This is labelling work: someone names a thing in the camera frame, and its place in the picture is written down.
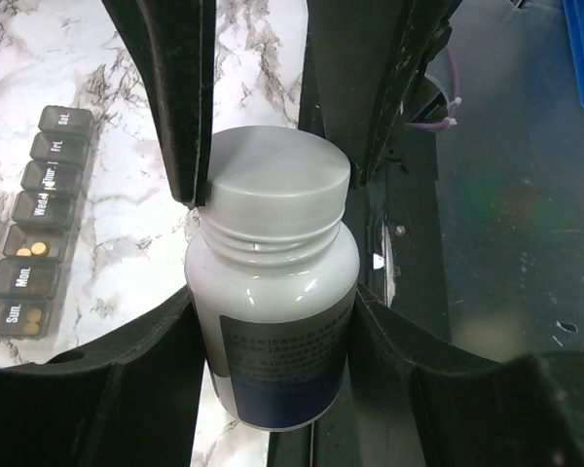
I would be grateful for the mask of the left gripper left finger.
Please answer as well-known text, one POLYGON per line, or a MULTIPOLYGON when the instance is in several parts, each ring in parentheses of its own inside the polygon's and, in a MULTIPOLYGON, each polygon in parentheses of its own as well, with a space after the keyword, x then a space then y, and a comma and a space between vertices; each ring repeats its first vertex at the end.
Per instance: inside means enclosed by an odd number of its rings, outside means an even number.
POLYGON ((182 288, 45 364, 0 369, 0 466, 187 466, 203 366, 182 288))

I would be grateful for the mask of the grey weekly pill organizer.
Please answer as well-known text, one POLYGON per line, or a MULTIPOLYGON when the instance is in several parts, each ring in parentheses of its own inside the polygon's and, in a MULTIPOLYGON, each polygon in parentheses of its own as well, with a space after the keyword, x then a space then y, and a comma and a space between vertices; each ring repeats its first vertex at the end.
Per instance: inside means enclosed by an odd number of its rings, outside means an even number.
POLYGON ((92 111, 46 106, 0 258, 0 339, 39 340, 62 314, 95 142, 92 111))

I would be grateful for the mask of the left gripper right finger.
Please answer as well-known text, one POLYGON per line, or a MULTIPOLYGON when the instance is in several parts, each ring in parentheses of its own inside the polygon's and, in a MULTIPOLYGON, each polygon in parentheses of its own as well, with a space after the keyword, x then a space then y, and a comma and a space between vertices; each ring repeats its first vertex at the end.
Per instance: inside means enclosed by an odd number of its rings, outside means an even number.
POLYGON ((359 287, 348 367, 366 466, 584 466, 584 351, 496 363, 359 287))

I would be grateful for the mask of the white pill bottle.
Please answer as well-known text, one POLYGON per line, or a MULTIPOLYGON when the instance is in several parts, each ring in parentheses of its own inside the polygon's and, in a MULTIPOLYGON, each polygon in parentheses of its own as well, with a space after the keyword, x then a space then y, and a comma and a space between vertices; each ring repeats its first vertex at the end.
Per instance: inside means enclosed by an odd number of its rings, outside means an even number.
POLYGON ((349 178, 344 153, 305 131, 213 136, 185 276, 215 393, 246 425, 303 427, 340 391, 360 268, 349 178))

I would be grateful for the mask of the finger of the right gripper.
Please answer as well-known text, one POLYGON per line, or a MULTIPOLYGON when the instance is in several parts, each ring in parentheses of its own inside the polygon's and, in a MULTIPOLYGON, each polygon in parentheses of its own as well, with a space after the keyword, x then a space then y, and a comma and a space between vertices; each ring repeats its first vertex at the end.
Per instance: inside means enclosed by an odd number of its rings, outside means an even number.
POLYGON ((212 125, 216 3, 104 0, 151 109, 173 198, 205 204, 212 125))
POLYGON ((348 157, 350 185, 366 186, 403 125, 427 64, 446 47, 448 0, 310 1, 308 33, 328 141, 348 157))

